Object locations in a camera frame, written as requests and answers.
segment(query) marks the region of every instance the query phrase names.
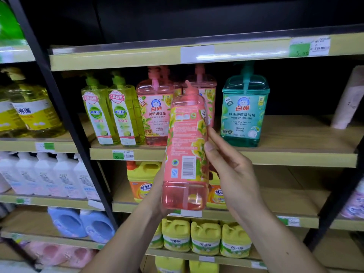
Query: right hand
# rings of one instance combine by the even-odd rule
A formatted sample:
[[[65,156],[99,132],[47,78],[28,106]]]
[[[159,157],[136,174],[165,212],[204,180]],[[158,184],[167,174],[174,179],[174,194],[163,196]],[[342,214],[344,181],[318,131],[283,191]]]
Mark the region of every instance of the right hand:
[[[236,219],[256,205],[264,205],[252,161],[225,142],[212,127],[208,127],[207,133],[218,149],[212,143],[205,142],[206,156],[219,174],[222,193],[231,215]]]

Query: yellow-green bottle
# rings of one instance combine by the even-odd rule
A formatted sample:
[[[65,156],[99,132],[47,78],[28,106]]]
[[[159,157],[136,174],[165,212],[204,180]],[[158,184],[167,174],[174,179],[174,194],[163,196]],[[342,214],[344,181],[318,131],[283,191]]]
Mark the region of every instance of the yellow-green bottle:
[[[121,143],[125,146],[143,144],[145,134],[135,87],[126,85],[119,71],[111,73],[114,85],[109,89],[109,100]]]
[[[27,127],[8,99],[4,87],[0,87],[0,136],[10,138],[27,136]]]
[[[57,112],[49,100],[47,90],[40,85],[25,82],[19,68],[2,69],[14,82],[7,87],[6,95],[34,138],[53,138],[66,132]]]
[[[82,98],[99,143],[120,143],[115,122],[111,118],[108,87],[101,85],[91,73],[86,73],[86,84],[82,89]]]

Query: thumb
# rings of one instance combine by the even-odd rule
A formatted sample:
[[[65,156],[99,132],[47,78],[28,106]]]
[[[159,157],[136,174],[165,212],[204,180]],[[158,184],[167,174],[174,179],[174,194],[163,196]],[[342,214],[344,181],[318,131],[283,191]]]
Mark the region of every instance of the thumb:
[[[209,141],[205,142],[204,150],[206,152],[207,159],[214,166],[219,174],[222,174],[224,170],[230,168],[225,159],[221,156],[221,154],[217,151],[212,143]]]

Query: person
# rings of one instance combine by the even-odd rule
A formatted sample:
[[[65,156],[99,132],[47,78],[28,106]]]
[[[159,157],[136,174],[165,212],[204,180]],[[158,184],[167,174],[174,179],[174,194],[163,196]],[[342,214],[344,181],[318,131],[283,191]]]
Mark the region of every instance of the person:
[[[308,248],[267,208],[252,162],[211,127],[208,134],[217,148],[206,142],[204,149],[220,176],[226,206],[251,238],[269,272],[327,272]],[[148,196],[82,273],[138,271],[155,230],[170,213],[161,203],[163,173],[164,162]]]

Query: teal pump dispenser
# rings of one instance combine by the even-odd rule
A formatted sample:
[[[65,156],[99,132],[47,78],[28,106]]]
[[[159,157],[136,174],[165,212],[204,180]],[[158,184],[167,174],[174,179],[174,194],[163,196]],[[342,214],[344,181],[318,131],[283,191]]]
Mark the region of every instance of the teal pump dispenser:
[[[257,147],[270,88],[265,77],[254,75],[254,61],[244,62],[222,90],[221,137],[232,146]]]

